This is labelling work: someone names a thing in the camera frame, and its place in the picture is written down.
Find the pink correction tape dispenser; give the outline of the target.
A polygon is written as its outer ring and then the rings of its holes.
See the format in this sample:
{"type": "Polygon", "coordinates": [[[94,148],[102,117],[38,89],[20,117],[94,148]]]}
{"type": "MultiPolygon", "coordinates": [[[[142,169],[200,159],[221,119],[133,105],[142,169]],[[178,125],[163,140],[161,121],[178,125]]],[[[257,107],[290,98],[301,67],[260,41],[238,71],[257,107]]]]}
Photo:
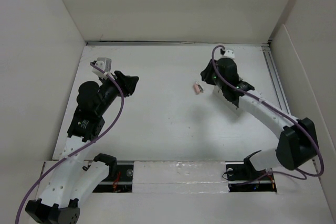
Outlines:
{"type": "Polygon", "coordinates": [[[194,91],[197,95],[204,92],[203,87],[200,85],[200,83],[198,81],[195,81],[195,83],[193,85],[193,88],[194,88],[194,91]]]}

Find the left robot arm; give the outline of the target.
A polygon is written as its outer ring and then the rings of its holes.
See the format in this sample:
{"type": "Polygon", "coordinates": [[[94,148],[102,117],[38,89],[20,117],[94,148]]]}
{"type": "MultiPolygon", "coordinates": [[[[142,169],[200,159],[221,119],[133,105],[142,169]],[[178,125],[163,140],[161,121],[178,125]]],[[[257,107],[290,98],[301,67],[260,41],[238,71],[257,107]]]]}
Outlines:
{"type": "Polygon", "coordinates": [[[99,153],[86,171],[82,168],[93,144],[111,129],[102,130],[104,113],[117,97],[133,95],[139,77],[121,71],[99,71],[98,76],[100,84],[87,81],[79,86],[62,159],[45,172],[52,174],[46,189],[25,207],[36,223],[77,223],[81,206],[98,184],[117,175],[117,159],[108,154],[99,153]]]}

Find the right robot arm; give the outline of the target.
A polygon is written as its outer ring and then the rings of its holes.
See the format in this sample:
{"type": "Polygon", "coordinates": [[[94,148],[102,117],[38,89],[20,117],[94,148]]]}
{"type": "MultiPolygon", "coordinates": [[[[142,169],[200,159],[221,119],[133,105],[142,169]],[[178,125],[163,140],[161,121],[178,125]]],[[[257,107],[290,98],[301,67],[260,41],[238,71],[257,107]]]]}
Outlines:
{"type": "Polygon", "coordinates": [[[299,180],[313,174],[299,167],[314,157],[321,157],[315,126],[309,118],[299,119],[263,99],[255,88],[238,75],[233,59],[211,59],[200,73],[203,82],[215,86],[222,97],[234,108],[251,114],[277,138],[276,147],[266,151],[257,150],[243,159],[239,169],[232,172],[255,180],[275,172],[276,167],[297,171],[299,180]]]}

